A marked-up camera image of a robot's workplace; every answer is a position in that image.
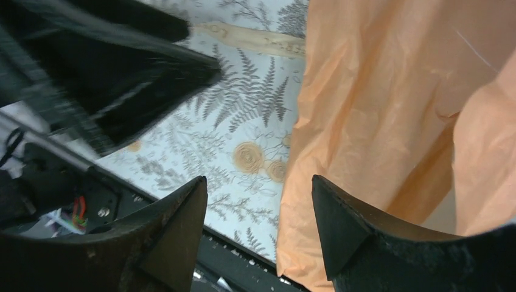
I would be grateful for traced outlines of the orange paper bouquet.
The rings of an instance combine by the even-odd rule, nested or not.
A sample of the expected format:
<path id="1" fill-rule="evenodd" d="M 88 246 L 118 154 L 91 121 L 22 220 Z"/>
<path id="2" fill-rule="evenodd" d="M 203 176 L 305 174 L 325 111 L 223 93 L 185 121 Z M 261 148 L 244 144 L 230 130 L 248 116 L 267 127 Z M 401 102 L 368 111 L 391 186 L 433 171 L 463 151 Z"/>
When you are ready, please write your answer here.
<path id="1" fill-rule="evenodd" d="M 277 272 L 332 291 L 312 177 L 473 235 L 515 218 L 515 2 L 311 1 Z"/>

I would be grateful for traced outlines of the cream printed ribbon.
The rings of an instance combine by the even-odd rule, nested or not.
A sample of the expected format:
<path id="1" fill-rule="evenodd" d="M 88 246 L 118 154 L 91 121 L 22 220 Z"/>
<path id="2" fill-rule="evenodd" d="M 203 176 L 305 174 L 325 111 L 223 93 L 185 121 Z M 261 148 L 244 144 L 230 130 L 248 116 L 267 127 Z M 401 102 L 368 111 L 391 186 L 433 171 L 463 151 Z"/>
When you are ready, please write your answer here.
<path id="1" fill-rule="evenodd" d="M 234 26 L 220 21 L 196 24 L 195 33 L 203 33 L 234 48 L 287 58 L 305 58 L 305 40 L 283 33 Z"/>

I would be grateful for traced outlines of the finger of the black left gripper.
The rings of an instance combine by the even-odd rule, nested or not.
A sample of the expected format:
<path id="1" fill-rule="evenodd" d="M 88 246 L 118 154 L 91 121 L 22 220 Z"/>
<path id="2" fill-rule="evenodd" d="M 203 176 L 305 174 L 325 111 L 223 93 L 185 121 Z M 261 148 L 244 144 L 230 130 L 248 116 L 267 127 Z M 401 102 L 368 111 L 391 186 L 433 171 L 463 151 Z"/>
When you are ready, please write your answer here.
<path id="1" fill-rule="evenodd" d="M 186 20 L 134 0 L 70 0 L 70 4 L 111 23 L 177 42 L 190 35 Z"/>
<path id="2" fill-rule="evenodd" d="M 166 56 L 51 30 L 25 36 L 24 47 L 47 74 L 37 110 L 100 155 L 134 142 L 221 79 L 215 58 L 180 46 Z"/>

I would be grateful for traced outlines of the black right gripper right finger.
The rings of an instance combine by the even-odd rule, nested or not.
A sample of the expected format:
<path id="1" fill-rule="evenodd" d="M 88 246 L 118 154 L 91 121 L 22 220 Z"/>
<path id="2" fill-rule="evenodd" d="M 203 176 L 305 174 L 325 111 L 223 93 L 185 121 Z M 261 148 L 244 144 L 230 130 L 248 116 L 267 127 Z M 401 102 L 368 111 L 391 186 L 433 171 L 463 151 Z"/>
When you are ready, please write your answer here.
<path id="1" fill-rule="evenodd" d="M 336 291 L 514 291 L 515 225 L 469 237 L 423 228 L 312 178 L 328 280 Z"/>

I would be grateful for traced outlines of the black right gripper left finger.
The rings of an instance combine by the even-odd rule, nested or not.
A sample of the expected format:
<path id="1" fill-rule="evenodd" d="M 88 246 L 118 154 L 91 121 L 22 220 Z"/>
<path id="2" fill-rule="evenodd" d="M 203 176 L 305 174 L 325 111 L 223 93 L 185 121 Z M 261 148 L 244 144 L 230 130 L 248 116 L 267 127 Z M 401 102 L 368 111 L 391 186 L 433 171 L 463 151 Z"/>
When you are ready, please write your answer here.
<path id="1" fill-rule="evenodd" d="M 196 177 L 90 234 L 1 234 L 2 291 L 189 291 L 207 208 Z"/>

